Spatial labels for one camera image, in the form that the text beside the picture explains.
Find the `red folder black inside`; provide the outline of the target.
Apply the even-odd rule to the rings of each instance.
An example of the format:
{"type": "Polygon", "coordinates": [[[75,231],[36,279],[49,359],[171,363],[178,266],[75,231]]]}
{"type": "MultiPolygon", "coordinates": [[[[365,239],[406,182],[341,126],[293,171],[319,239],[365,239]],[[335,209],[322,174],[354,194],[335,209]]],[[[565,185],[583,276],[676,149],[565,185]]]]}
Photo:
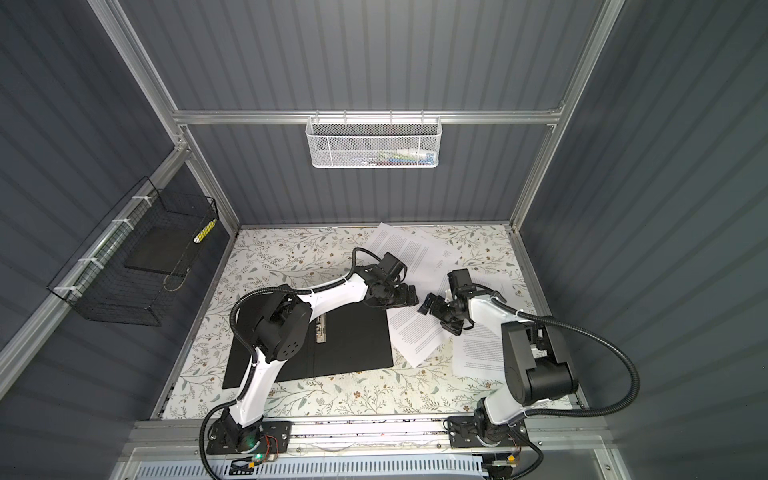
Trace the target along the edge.
{"type": "MultiPolygon", "coordinates": [[[[234,336],[223,379],[225,389],[238,389],[247,362],[247,351],[234,336]]],[[[386,312],[362,303],[350,304],[323,314],[310,323],[301,350],[285,363],[276,382],[389,368],[392,365],[386,312]]]]}

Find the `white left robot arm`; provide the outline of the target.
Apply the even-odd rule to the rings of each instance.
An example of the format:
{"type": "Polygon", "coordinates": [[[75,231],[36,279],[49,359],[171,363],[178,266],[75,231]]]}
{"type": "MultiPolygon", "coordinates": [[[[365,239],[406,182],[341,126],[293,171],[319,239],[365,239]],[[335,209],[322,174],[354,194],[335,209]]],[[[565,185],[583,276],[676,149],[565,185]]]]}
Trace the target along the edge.
{"type": "Polygon", "coordinates": [[[298,290],[287,285],[254,290],[230,311],[230,328],[248,362],[237,396],[219,423],[234,448],[253,451],[263,442],[266,400],[282,367],[304,344],[310,323],[339,307],[362,303],[387,310],[418,304],[416,287],[365,267],[332,282],[298,290]]]}

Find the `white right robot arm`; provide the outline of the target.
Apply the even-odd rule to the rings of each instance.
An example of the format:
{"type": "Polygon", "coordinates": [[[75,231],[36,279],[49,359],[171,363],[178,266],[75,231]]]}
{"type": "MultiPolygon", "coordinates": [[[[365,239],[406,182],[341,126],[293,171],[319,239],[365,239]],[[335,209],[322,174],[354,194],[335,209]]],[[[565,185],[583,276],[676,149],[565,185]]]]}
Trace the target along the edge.
{"type": "Polygon", "coordinates": [[[507,304],[497,291],[480,291],[452,300],[429,294],[418,312],[439,320],[455,337],[484,325],[501,340],[504,385],[478,401],[468,434],[497,445],[520,431],[535,403],[558,400],[577,391],[577,375],[563,337],[536,317],[507,304]]]}

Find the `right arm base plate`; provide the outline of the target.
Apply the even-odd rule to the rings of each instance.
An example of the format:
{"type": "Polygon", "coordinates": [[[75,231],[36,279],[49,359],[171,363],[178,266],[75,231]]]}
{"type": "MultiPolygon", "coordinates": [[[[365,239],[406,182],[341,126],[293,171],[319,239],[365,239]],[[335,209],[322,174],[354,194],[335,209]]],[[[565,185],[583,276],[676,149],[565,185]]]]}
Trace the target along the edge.
{"type": "Polygon", "coordinates": [[[525,425],[494,425],[473,416],[449,416],[442,421],[443,429],[454,449],[505,448],[518,449],[529,439],[525,425]]]}

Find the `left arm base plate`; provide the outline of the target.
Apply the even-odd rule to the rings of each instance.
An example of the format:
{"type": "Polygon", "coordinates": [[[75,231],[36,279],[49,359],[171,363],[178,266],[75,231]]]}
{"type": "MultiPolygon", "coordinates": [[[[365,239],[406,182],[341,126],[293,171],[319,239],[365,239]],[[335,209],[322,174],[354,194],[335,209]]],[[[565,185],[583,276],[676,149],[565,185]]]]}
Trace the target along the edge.
{"type": "Polygon", "coordinates": [[[289,421],[259,421],[240,428],[215,420],[208,428],[205,453],[209,455],[272,455],[287,451],[291,438],[289,421]]]}

